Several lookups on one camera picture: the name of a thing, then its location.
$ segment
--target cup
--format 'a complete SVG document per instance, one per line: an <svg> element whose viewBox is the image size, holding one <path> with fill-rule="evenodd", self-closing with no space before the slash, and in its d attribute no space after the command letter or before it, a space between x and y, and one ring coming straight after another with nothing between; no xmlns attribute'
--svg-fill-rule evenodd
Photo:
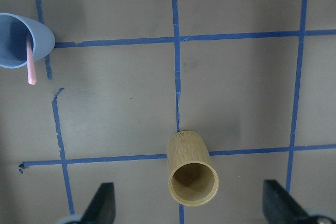
<svg viewBox="0 0 336 224"><path fill-rule="evenodd" d="M219 179L202 138L180 131L168 142L169 192L185 206L200 206L218 191Z"/></svg>
<svg viewBox="0 0 336 224"><path fill-rule="evenodd" d="M0 13L0 66L19 68L27 64L27 35L30 35L34 61L47 56L55 37L44 24L22 16Z"/></svg>

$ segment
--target pink stick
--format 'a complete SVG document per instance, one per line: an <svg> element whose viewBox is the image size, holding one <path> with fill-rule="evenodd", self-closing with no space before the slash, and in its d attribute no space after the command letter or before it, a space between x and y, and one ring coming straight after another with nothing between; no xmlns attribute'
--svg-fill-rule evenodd
<svg viewBox="0 0 336 224"><path fill-rule="evenodd" d="M28 83L35 85L37 82L33 51L31 50L30 35L27 35L27 69L28 69Z"/></svg>

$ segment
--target tan cup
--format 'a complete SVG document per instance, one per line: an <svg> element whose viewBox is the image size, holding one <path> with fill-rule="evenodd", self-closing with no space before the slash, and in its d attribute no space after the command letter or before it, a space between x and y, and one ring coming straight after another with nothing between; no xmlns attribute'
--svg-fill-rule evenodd
<svg viewBox="0 0 336 224"><path fill-rule="evenodd" d="M192 131L176 133L168 142L169 192L185 206L200 206L218 191L218 175L202 138Z"/></svg>

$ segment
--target light blue plastic cup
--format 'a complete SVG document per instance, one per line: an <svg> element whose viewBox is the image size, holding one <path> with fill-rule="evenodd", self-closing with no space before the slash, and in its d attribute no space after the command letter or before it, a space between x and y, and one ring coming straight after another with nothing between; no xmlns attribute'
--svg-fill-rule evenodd
<svg viewBox="0 0 336 224"><path fill-rule="evenodd" d="M10 13L0 13L0 66L19 68L27 64L27 35L34 61L47 56L55 46L55 37L44 24Z"/></svg>

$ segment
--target blue grid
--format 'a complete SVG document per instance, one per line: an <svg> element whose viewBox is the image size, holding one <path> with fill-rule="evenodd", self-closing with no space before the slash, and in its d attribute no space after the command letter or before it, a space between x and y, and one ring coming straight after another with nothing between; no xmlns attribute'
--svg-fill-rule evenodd
<svg viewBox="0 0 336 224"><path fill-rule="evenodd" d="M36 8L38 14L38 20L44 23L43 10L41 6L41 0L36 1ZM298 31L272 31L263 33L238 33L238 34L210 34L210 35L189 35L180 36L180 28L178 21L178 4L177 0L172 0L173 7L173 26L174 26L174 37L159 37L159 38L137 38L137 39L117 39L117 40L92 40L84 41L81 43L75 42L57 42L55 48L67 48L67 47L93 47L93 46L114 46L114 45L134 45L134 44L154 44L154 43L174 43L175 48L175 92L176 92L176 130L180 130L180 94L181 94L181 79L180 79L180 43L188 42L193 40L226 40L226 39L248 39L248 38L272 38L272 37L298 37L298 59L296 68L296 80L295 80L295 91L293 100L293 110L292 110L292 121L291 121L291 131L290 131L290 144L288 147L277 147L277 148L256 148L248 150L226 150L226 151L213 151L210 152L210 156L225 156L225 155L243 155L243 154L258 154L258 153L279 153L288 152L288 167L287 167L287 178L286 178L286 190L290 190L291 184L291 174L293 166L293 154L299 151L315 151L315 150L327 150L335 149L336 144L326 144L326 145L310 145L310 146L295 146L295 136L296 136L296 122L298 114L299 105L299 91L300 91L300 80L301 80L301 68L303 59L303 48L306 36L325 36L325 35L336 35L336 29L327 30L306 30L306 13L307 13L307 0L301 0L301 17L300 17L300 30ZM48 79L51 79L51 67L50 67L50 57L46 57L46 71ZM147 160L147 159L165 159L166 154L153 154L153 155L133 155L133 156L115 156L115 157L96 157L96 158L78 158L78 159L66 159L65 150L62 142L60 123L57 108L57 96L63 90L61 88L55 95L52 102L53 113L56 123L56 132L58 144L60 147L60 158L61 160L48 160L48 161L31 161L22 162L19 165L19 170L23 173L22 168L28 166L39 166L39 165L62 165L64 181L66 186L66 193L69 204L70 214L74 214L75 210L73 207L71 186L69 181L69 175L67 171L68 164L79 164L79 163L97 163L97 162L116 162L116 161L134 161L134 160ZM184 207L179 205L179 217L180 224L184 223Z"/></svg>

